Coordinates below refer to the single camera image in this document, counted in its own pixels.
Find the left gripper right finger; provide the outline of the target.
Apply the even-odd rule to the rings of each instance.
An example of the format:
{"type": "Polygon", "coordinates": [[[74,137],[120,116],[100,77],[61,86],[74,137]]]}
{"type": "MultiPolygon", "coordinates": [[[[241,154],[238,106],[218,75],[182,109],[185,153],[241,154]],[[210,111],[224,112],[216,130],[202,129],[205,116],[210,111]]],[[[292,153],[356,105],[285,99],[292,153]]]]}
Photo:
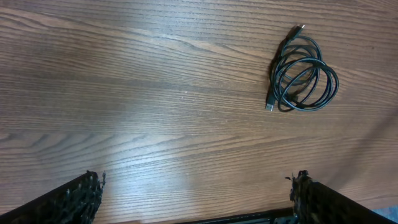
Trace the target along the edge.
{"type": "Polygon", "coordinates": [[[395,222],[360,205],[314,180],[307,170],[287,177],[292,183],[289,199],[298,223],[305,224],[394,224],[395,222]]]}

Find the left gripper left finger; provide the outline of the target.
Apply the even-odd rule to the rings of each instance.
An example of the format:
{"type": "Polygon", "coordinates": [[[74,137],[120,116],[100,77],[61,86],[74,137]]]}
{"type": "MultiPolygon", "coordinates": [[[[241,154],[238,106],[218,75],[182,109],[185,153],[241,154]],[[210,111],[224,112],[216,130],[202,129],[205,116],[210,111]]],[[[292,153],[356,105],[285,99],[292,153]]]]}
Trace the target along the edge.
{"type": "Polygon", "coordinates": [[[1,224],[92,224],[103,198],[106,174],[85,174],[1,215],[1,224]]]}

